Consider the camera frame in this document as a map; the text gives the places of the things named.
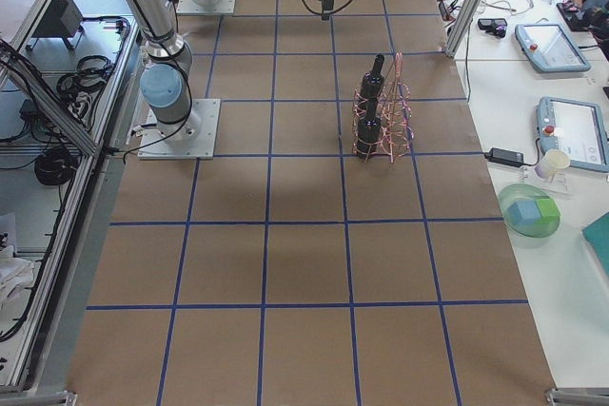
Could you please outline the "dark wine bottle in basket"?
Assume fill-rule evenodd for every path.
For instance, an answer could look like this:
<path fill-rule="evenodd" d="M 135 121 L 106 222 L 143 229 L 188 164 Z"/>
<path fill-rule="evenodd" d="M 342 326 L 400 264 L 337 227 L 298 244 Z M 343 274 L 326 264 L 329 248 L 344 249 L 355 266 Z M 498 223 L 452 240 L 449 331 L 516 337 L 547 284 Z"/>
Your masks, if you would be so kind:
<path fill-rule="evenodd" d="M 378 99 L 369 98 L 364 104 L 357 123 L 355 153 L 360 158 L 370 157 L 377 148 L 381 132 L 381 118 L 377 115 Z"/>

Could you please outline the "black handheld controller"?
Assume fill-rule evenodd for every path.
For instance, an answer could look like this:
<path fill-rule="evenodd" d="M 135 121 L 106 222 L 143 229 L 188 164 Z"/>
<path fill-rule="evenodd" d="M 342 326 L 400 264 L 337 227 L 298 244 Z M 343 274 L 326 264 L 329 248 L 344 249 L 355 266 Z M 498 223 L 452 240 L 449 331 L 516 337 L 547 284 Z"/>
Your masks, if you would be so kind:
<path fill-rule="evenodd" d="M 504 18 L 479 18 L 477 26 L 497 38 L 504 38 L 507 32 L 507 21 Z"/>

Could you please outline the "far blue teach pendant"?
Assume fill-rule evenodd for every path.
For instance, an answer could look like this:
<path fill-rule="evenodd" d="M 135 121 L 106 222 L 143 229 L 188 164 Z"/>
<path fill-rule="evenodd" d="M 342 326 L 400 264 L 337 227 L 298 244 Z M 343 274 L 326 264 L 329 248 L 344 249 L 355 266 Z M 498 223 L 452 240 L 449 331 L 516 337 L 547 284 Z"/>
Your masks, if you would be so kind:
<path fill-rule="evenodd" d="M 539 73 L 583 73 L 591 68 L 578 45 L 560 24 L 518 24 L 515 38 Z"/>

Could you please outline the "blue teach pendant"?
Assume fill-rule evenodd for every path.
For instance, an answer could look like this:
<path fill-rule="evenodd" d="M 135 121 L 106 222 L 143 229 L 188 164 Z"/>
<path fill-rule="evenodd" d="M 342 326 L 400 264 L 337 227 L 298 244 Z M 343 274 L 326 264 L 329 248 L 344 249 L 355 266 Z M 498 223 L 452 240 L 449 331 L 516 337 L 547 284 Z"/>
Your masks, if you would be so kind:
<path fill-rule="evenodd" d="M 578 45 L 560 24 L 518 24 L 515 38 L 539 73 L 583 73 L 591 68 Z"/>
<path fill-rule="evenodd" d="M 608 137 L 600 106 L 556 97 L 542 97 L 537 106 L 542 153 L 558 149 L 573 167 L 608 171 Z"/>

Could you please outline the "black power adapter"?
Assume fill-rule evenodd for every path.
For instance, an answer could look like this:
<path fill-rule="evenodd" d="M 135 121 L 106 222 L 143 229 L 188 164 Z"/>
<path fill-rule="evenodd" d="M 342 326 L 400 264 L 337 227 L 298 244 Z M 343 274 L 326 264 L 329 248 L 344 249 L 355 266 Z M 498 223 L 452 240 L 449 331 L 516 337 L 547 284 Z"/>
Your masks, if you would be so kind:
<path fill-rule="evenodd" d="M 502 164 L 515 168 L 520 168 L 524 165 L 523 155 L 520 152 L 491 147 L 484 153 L 484 158 L 489 163 Z"/>

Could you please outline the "white paper cup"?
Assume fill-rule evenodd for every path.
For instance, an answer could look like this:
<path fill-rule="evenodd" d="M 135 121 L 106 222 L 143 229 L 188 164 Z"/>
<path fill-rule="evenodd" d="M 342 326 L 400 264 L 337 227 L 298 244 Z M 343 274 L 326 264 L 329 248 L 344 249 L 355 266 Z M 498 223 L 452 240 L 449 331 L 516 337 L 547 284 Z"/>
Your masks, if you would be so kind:
<path fill-rule="evenodd" d="M 558 172 L 570 166 L 570 157 L 563 151 L 548 149 L 535 166 L 537 176 L 543 180 L 552 179 Z"/>

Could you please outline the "near blue teach pendant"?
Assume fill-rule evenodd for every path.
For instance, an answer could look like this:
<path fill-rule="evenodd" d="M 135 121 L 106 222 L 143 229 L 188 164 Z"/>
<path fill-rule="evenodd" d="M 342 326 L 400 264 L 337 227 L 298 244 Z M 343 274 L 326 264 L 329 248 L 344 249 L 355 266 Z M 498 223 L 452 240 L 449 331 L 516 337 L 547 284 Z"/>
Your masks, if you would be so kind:
<path fill-rule="evenodd" d="M 542 97 L 537 106 L 542 153 L 558 149 L 573 167 L 608 171 L 608 137 L 600 106 L 556 97 Z"/>

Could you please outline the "green bowl with blocks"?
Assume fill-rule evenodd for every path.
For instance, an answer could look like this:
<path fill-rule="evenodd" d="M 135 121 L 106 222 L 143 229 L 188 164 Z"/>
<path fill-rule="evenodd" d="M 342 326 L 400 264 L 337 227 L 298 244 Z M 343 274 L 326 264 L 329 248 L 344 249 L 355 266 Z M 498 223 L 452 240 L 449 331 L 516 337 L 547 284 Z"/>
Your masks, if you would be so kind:
<path fill-rule="evenodd" d="M 560 211 L 552 197 L 530 184 L 510 184 L 498 195 L 508 227 L 529 238 L 547 238 L 560 226 Z"/>

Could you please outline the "teal book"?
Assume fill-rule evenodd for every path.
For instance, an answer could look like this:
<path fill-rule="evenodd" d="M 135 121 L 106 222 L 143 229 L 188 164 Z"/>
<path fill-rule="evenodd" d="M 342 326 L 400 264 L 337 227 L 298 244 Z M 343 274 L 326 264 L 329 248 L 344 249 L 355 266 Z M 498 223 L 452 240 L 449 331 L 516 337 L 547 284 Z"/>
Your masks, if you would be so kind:
<path fill-rule="evenodd" d="M 609 214 L 605 213 L 582 229 L 582 235 L 592 247 L 601 269 L 608 274 L 609 268 Z"/>

